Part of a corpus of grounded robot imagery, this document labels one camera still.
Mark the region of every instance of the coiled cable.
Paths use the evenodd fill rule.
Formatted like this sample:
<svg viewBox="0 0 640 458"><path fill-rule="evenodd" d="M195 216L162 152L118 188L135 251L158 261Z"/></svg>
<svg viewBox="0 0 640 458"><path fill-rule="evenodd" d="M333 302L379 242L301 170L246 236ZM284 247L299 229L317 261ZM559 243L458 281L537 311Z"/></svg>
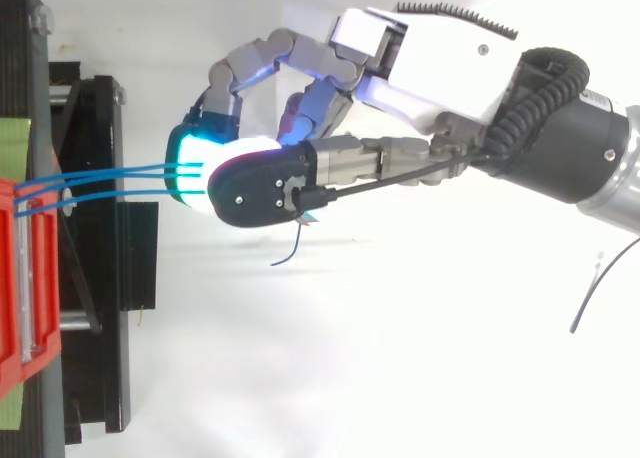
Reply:
<svg viewBox="0 0 640 458"><path fill-rule="evenodd" d="M589 67L577 55L558 48L534 48L521 61L553 77L553 80L508 109L489 127L485 151L501 157L519 152L529 134L587 87Z"/></svg>

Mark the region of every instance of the black cable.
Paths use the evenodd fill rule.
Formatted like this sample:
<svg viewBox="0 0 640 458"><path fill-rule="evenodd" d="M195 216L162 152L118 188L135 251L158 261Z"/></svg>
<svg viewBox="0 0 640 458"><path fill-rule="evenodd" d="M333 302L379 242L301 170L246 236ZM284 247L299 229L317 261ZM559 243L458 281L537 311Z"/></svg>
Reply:
<svg viewBox="0 0 640 458"><path fill-rule="evenodd" d="M289 256L287 256L284 260L276 261L275 263L271 263L271 266L278 266L286 263L291 258L293 258L298 251L298 245L300 244L300 232L302 231L302 223L298 223L298 234L296 235L296 243L293 245L293 251Z"/></svg>
<svg viewBox="0 0 640 458"><path fill-rule="evenodd" d="M349 186L347 188L342 188L341 190L333 189L330 191L332 192L332 198L334 200L337 200L338 198L342 198L344 196L355 195L356 193L364 193L365 191L376 190L378 188L384 188L385 186L397 185L399 183L404 183L405 181L422 178L423 176L435 173L436 171L444 170L451 166L495 159L500 158L486 155L484 153L456 156L454 158L451 158L450 160L443 161L441 163L434 163L433 165L425 166L424 168L418 168L417 170L402 173L401 175L383 178L382 180L372 181L371 183L363 183L362 185Z"/></svg>
<svg viewBox="0 0 640 458"><path fill-rule="evenodd" d="M616 262L622 258L622 256L629 251L631 248L633 248L636 244L640 243L640 238L638 238L637 240L635 240L633 243L631 243L629 246L627 246L624 250L622 250L620 253L618 253L618 256L616 256L611 263L609 263L607 265L607 267L604 269L604 271L602 272L602 274L598 277L598 279L596 281L593 282L593 284L589 287L589 291L587 291L587 296L584 297L584 300L582 301L582 305L580 305L580 309L578 310L578 314L576 315L576 317L573 320L573 323L571 324L571 328L569 329L569 331L571 333L575 333L576 330L578 329L578 325L580 324L580 319L582 318L582 314L584 313L584 310L587 308L587 304L589 303L589 300L591 299L591 297L593 296L593 293L596 291L596 288L598 288L598 285L600 284L600 282L602 281L602 279L605 277L605 275L609 272L609 270L611 268L613 268L613 265L616 264Z"/></svg>
<svg viewBox="0 0 640 458"><path fill-rule="evenodd" d="M204 93L205 92L202 92L202 94L198 97L198 99L193 104L193 106L189 109L189 113L187 113L187 116L184 117L183 122L185 123L198 122L198 119L200 118L200 111L202 108L202 104L204 103Z"/></svg>
<svg viewBox="0 0 640 458"><path fill-rule="evenodd" d="M200 107L202 106L202 103L204 103L204 91L202 92L202 94L198 97L198 99L196 100L196 102L194 103L193 107L200 109Z"/></svg>
<svg viewBox="0 0 640 458"><path fill-rule="evenodd" d="M521 61L545 71L553 80L510 107L491 125L485 148L501 156L519 152L530 133L576 99L589 82L589 67L569 51L535 48L524 52Z"/></svg>

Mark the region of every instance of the robotic hand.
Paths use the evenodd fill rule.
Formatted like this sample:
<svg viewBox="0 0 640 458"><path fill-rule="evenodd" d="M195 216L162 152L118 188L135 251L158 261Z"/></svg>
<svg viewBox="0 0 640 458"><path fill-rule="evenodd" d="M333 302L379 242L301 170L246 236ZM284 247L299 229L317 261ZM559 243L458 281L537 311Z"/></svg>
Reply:
<svg viewBox="0 0 640 458"><path fill-rule="evenodd" d="M327 44L276 30L211 68L211 86L171 134L167 161L184 161L185 136L232 147L238 93L284 63L315 81L289 100L283 146L268 140L215 171L203 167L211 204L231 225L291 221L392 184L437 185L471 165L640 233L640 107L587 90L589 69L572 53L521 53L516 36L443 4L349 9ZM354 99L433 136L330 137ZM328 187L357 179L374 181Z"/></svg>

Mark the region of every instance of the silver cylinder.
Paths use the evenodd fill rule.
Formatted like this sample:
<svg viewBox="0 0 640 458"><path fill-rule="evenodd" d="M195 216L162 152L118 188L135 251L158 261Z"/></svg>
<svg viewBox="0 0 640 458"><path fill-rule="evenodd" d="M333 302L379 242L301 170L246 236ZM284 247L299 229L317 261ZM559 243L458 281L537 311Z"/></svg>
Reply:
<svg viewBox="0 0 640 458"><path fill-rule="evenodd" d="M63 311L60 313L61 331L90 330L89 320L84 311Z"/></svg>
<svg viewBox="0 0 640 458"><path fill-rule="evenodd" d="M49 87L49 105L51 106L64 106L67 102L69 93L71 92L70 86L55 85Z"/></svg>
<svg viewBox="0 0 640 458"><path fill-rule="evenodd" d="M629 141L618 168L595 195L577 206L585 215L640 235L640 106L627 108L627 116Z"/></svg>

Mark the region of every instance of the screw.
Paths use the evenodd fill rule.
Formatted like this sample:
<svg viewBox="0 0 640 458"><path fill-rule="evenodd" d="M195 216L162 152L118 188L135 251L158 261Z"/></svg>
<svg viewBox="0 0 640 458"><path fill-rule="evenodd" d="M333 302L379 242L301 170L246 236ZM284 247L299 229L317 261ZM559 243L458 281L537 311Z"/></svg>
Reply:
<svg viewBox="0 0 640 458"><path fill-rule="evenodd" d="M71 190L69 188L65 188L64 190L62 190L62 200L66 201L66 200L70 200L71 198L73 198L73 195L71 194ZM62 207L62 213L64 214L64 216L66 216L67 218L71 216L71 213L73 213L73 209L78 206L77 203L73 203L70 205L64 205Z"/></svg>
<svg viewBox="0 0 640 458"><path fill-rule="evenodd" d="M124 106L127 104L127 90L121 86L116 87L113 90L113 101L118 106Z"/></svg>
<svg viewBox="0 0 640 458"><path fill-rule="evenodd" d="M42 36L53 33L55 21L53 19L53 11L46 5L39 5L33 10L29 16L29 25L31 29Z"/></svg>

